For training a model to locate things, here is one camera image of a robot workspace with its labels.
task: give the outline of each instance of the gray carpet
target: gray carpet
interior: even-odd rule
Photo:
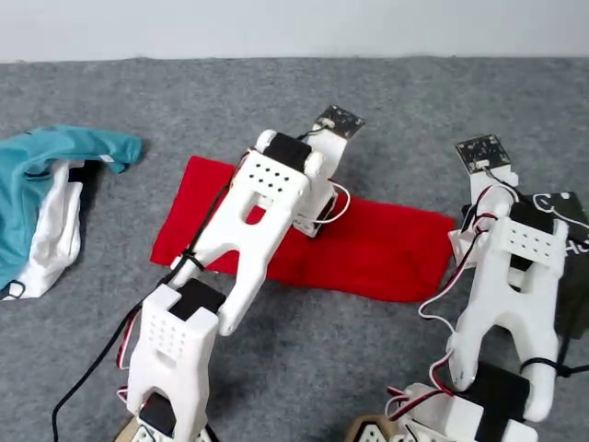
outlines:
[[[589,206],[589,60],[0,65],[0,136],[69,123],[148,141],[139,166],[100,176],[84,252],[58,285],[0,305],[0,439],[51,439],[53,405],[163,274],[149,253],[189,156],[235,162],[263,129],[299,134],[331,102],[368,121],[337,172],[353,193],[458,216],[468,178],[453,144],[495,133],[522,189],[575,190]],[[471,281],[437,310],[455,320]],[[217,340],[211,423],[224,442],[342,440],[355,416],[382,411],[386,385],[426,380],[446,337],[413,305],[267,283],[234,335]],[[573,344],[571,364],[589,361],[587,344]],[[515,367],[505,333],[483,354]],[[110,440],[127,419],[114,356],[63,409],[63,441]],[[584,440],[588,395],[589,375],[560,379],[540,440]]]

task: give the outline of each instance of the circuit board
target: circuit board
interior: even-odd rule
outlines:
[[[456,151],[469,174],[511,164],[496,135],[485,135],[456,145]]]
[[[334,104],[325,109],[315,120],[315,124],[325,126],[326,129],[329,129],[346,140],[356,135],[365,123],[364,118],[357,117],[353,113]]]

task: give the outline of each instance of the wire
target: wire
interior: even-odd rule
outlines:
[[[589,225],[586,225],[585,223],[582,223],[581,221],[577,221],[576,219],[571,219],[568,216],[565,216],[563,214],[561,214],[560,212],[558,212],[554,207],[550,208],[550,209],[543,209],[540,204],[537,203],[537,198],[539,196],[542,196],[541,194],[535,194],[532,197],[532,202],[534,203],[534,206],[536,207],[537,210],[539,210],[540,212],[544,212],[546,214],[554,214],[556,215],[558,218],[560,218],[563,221],[566,221],[567,223],[572,223],[572,224],[576,224],[577,226],[581,226],[586,228],[587,230],[589,230]]]
[[[94,360],[94,362],[92,364],[90,364],[90,367],[86,370],[86,373],[84,373],[82,375],[82,377],[74,384],[74,386],[67,393],[65,393],[65,396],[63,396],[59,400],[59,402],[57,402],[57,405],[55,405],[55,407],[53,408],[53,411],[52,411],[53,442],[58,442],[59,441],[59,433],[57,431],[57,413],[65,405],[65,403],[68,402],[72,396],[74,396],[74,394],[80,389],[80,387],[82,387],[82,385],[84,385],[84,383],[87,381],[87,379],[98,368],[98,366],[100,365],[100,363],[102,362],[102,360],[106,357],[106,355],[109,353],[109,351],[112,348],[112,346],[117,341],[117,338],[121,334],[122,330],[124,329],[125,325],[129,321],[129,319],[141,309],[142,303],[144,302],[144,300],[148,296],[149,295],[146,295],[145,297],[143,297],[137,304],[135,304],[127,312],[127,314],[125,315],[125,317],[119,323],[117,329],[114,331],[114,333],[112,334],[112,336],[110,336],[110,339],[107,341],[107,343],[104,346],[104,348],[102,349],[102,351],[98,354],[98,356],[96,357],[96,359]]]
[[[389,409],[390,409],[390,407],[391,407],[391,405],[392,405],[393,403],[397,403],[397,402],[406,402],[406,401],[408,401],[409,399],[410,399],[410,397],[409,397],[409,396],[407,396],[406,394],[401,394],[401,395],[398,395],[398,396],[396,396],[396,397],[394,397],[394,398],[390,398],[390,399],[387,401],[387,404],[385,405],[385,416],[386,416],[386,417],[389,417],[389,416],[391,415],[391,413],[390,413]]]
[[[395,389],[394,387],[387,387],[387,393],[393,396],[402,396],[405,394],[405,391]]]
[[[450,332],[452,332],[452,334],[455,333],[454,327],[446,318],[442,318],[441,316],[437,315],[423,313],[423,311],[433,302],[441,299],[442,297],[445,297],[448,294],[448,292],[452,289],[452,287],[454,287],[454,285],[456,284],[456,282],[458,281],[458,279],[460,278],[460,276],[462,275],[467,266],[468,257],[474,250],[474,246],[477,242],[477,239],[479,239],[480,235],[482,235],[483,233],[485,233],[484,230],[480,231],[479,233],[477,233],[477,235],[475,235],[475,238],[472,239],[472,242],[470,243],[467,252],[464,254],[464,257],[462,258],[458,266],[455,268],[454,273],[452,273],[448,281],[444,284],[440,292],[436,296],[423,302],[417,310],[420,317],[422,317],[422,319],[424,320],[440,320],[443,324],[445,324],[445,326],[450,330]]]
[[[299,141],[303,141],[305,138],[307,138],[310,135],[314,135],[314,134],[318,134],[319,132],[321,132],[324,129],[327,129],[328,126],[326,124],[323,124],[321,127],[319,127],[318,129],[312,129],[308,132],[305,132],[304,134],[300,134],[296,137],[297,140]]]
[[[551,366],[556,370],[557,376],[561,378],[570,378],[572,375],[589,371],[589,364],[575,367],[569,367],[564,364],[567,353],[569,353],[569,346],[571,345],[572,331],[574,330],[574,327],[577,325],[577,322],[581,317],[581,313],[584,311],[585,303],[588,300],[589,293],[585,294],[585,296],[580,299],[580,301],[576,305],[576,308],[573,310],[571,320],[567,324],[567,328],[565,329],[565,332],[562,335],[562,343],[560,345],[560,350],[556,362],[543,357],[532,357],[531,359],[526,360],[520,366],[520,373],[524,371],[524,369],[527,366],[531,366],[532,364],[544,364],[547,366]]]
[[[437,389],[443,391],[449,396],[454,396],[454,392],[451,391],[446,385],[444,385],[444,383],[438,378],[436,371],[447,364],[452,353],[453,350],[450,349],[442,359],[430,365],[430,381]]]
[[[191,251],[194,248],[194,245],[196,244],[196,242],[201,237],[202,232],[204,231],[204,228],[206,227],[208,222],[213,217],[214,210],[216,209],[216,206],[219,204],[221,197],[225,194],[225,192],[231,186],[231,182],[233,181],[233,178],[235,177],[235,175],[239,171],[239,168],[243,164],[243,161],[245,160],[245,158],[248,154],[249,154],[249,150],[246,151],[246,153],[244,153],[244,155],[241,156],[241,159],[239,159],[239,162],[237,163],[237,166],[236,166],[233,174],[231,175],[231,178],[229,179],[227,184],[223,186],[221,191],[219,191],[219,193],[217,193],[217,195],[214,197],[213,203],[209,207],[209,210],[207,211],[206,215],[204,216],[204,219],[203,219],[201,225],[199,226],[196,234],[194,235],[194,238],[192,239],[188,250]],[[172,269],[172,271],[167,276],[164,276],[162,279],[160,279],[156,286],[169,283],[176,276],[176,274],[178,274],[179,269],[186,263],[186,261],[188,261],[188,258],[186,256],[184,256],[184,254],[183,254],[182,258],[180,258],[179,263],[174,267],[174,269]],[[57,414],[62,409],[62,407],[72,398],[72,396],[74,396],[75,393],[84,385],[84,383],[88,380],[88,378],[90,378],[90,376],[92,376],[92,373],[94,373],[94,371],[98,368],[100,363],[104,360],[106,355],[109,353],[112,346],[116,343],[117,339],[119,338],[119,335],[122,333],[125,326],[127,326],[129,324],[130,320],[132,320],[139,313],[144,300],[149,295],[150,294],[145,295],[137,304],[135,304],[127,312],[127,314],[122,319],[122,321],[119,323],[119,325],[117,326],[117,328],[114,331],[114,333],[112,334],[112,336],[110,336],[106,345],[100,351],[100,353],[98,354],[98,356],[96,357],[94,362],[92,362],[92,364],[90,364],[90,367],[86,370],[86,372],[82,375],[82,377],[74,384],[74,386],[71,389],[69,389],[69,391],[67,393],[65,393],[65,395],[59,400],[59,402],[57,402],[57,405],[55,405],[55,407],[53,408],[53,410],[52,410],[53,442],[59,441],[59,431],[57,428]]]
[[[120,387],[117,390],[117,397],[122,401],[122,403],[124,403],[125,405],[127,404],[127,392],[129,391],[129,387],[124,386],[124,387]]]
[[[411,427],[408,426],[407,424],[405,424],[405,428],[407,428],[407,431],[409,431],[411,437],[413,437],[413,441],[414,442],[420,442],[420,439],[417,438],[417,436],[415,435],[415,433],[413,433],[413,430],[411,430]]]
[[[198,240],[201,238],[202,232],[204,231],[204,229],[207,227],[207,225],[211,221],[211,218],[213,218],[213,215],[214,215],[214,212],[215,212],[215,210],[217,208],[217,205],[221,202],[221,200],[225,196],[225,193],[231,188],[231,183],[233,182],[233,178],[239,172],[239,169],[241,168],[241,165],[245,161],[246,157],[249,155],[250,150],[251,149],[248,149],[241,156],[241,158],[237,162],[236,168],[234,169],[233,173],[231,174],[231,177],[229,178],[229,180],[227,181],[227,183],[221,188],[221,190],[215,195],[215,197],[213,199],[213,202],[209,206],[209,209],[207,210],[206,214],[204,215],[204,219],[201,222],[201,225],[199,226],[198,230],[194,234],[194,237],[192,238],[191,243],[182,252],[182,256],[181,256],[180,261],[178,262],[178,264],[176,264],[174,266],[174,268],[172,269],[172,271],[170,273],[168,273],[166,276],[164,276],[162,279],[159,280],[158,285],[168,284],[170,281],[172,281],[176,277],[176,275],[178,274],[178,272],[180,271],[180,269],[188,261],[194,262],[194,264],[197,267],[199,267],[199,265],[197,264],[198,260],[196,259],[196,256],[194,256],[194,252],[192,250],[194,249],[194,246],[196,246],[196,243],[198,242]]]
[[[122,338],[122,343],[121,346],[119,347],[119,352],[117,353],[117,368],[120,370],[128,370],[129,366],[124,366],[124,359],[125,359],[125,354],[127,353],[127,347],[129,346],[129,341],[131,340],[131,332],[133,331],[133,325],[135,324],[135,321],[137,320],[137,317],[139,316],[139,311],[137,311],[137,313],[135,313],[135,315],[129,319],[129,321],[127,322],[127,327],[123,333],[123,338]]]
[[[304,219],[308,219],[310,222],[315,223],[315,224],[329,224],[332,223],[333,221],[340,219],[343,214],[345,214],[348,211],[348,208],[350,208],[350,202],[352,201],[352,196],[350,195],[350,191],[348,191],[345,187],[343,187],[341,184],[332,181],[331,184],[333,184],[333,187],[336,187],[340,190],[342,190],[345,194],[346,194],[346,204],[343,206],[343,208],[341,209],[341,211],[333,216],[330,219],[309,219],[306,216],[301,215]]]
[[[398,410],[396,410],[394,413],[392,413],[388,417],[388,420],[389,421],[397,421],[400,417],[404,416],[405,414],[407,414],[408,412],[413,410],[415,407],[417,407],[421,403],[424,403],[428,399],[431,399],[433,396],[437,396],[438,394],[445,394],[445,393],[441,390],[432,390],[429,393],[422,394],[422,396],[420,396],[412,401],[407,402],[402,407],[399,407]]]

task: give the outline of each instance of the white plastic bracket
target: white plastic bracket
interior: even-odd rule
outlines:
[[[499,180],[502,180],[510,186],[517,186],[519,178],[516,173],[511,171],[511,165],[501,166],[492,170],[492,174]],[[470,177],[470,203],[475,204],[479,199],[480,194],[490,186],[497,185],[499,182],[487,175],[486,172],[477,172],[469,175]],[[491,192],[485,195],[485,198],[480,202],[478,212],[491,213],[497,215],[497,217],[507,216],[509,209],[513,202],[513,197],[505,190],[500,188],[494,188]],[[456,262],[461,262],[464,258],[467,250],[470,249],[473,239],[475,238],[475,232],[472,229],[468,229],[461,232],[460,229],[452,230],[448,232],[448,238],[452,244],[452,252]],[[465,269],[469,269],[477,265],[479,261],[480,251],[484,246],[486,238],[479,238],[477,243],[474,245],[471,253],[468,255]]]
[[[511,332],[521,362],[532,357],[555,360],[558,338],[553,323],[567,234],[562,221],[555,221],[551,235],[509,217],[499,219],[484,234],[487,240],[480,251],[468,307],[448,342],[453,349],[450,371],[459,390],[473,382],[482,339],[493,325]],[[510,267],[512,255],[532,262],[517,278]],[[534,364],[523,376],[531,384],[524,418],[541,421],[552,404],[556,372]]]
[[[412,384],[405,394],[412,400],[432,390],[423,384]],[[417,442],[476,442],[483,413],[480,405],[459,396],[433,396],[399,418],[400,434],[391,442],[414,442],[407,427],[417,436]],[[502,442],[537,442],[537,432],[510,420]]]
[[[333,133],[329,129],[320,130],[317,123],[313,125],[311,134],[306,143],[311,146],[313,152],[305,163],[305,175],[310,180],[310,192],[298,209],[298,214],[293,220],[293,226],[313,238],[319,231],[319,225],[313,220],[319,219],[321,213],[330,201],[328,213],[331,212],[338,193],[329,179],[333,176],[340,164],[341,156],[348,140]],[[266,130],[261,133],[256,143],[256,150],[263,153],[276,132]]]
[[[165,395],[176,415],[174,440],[192,442],[207,422],[208,366],[219,320],[206,308],[186,321],[179,319],[168,310],[180,297],[160,285],[143,303],[139,341],[129,365],[127,409],[137,415],[153,392]]]
[[[309,191],[305,174],[255,150],[247,156],[193,250],[205,267],[230,250],[239,251],[236,283],[218,313],[220,334],[231,334],[243,319]],[[259,204],[266,212],[257,224],[250,225],[246,219]],[[186,262],[170,285],[180,287],[198,272],[194,263]]]

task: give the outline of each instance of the white wall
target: white wall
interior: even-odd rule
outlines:
[[[0,61],[589,55],[589,0],[0,0]]]

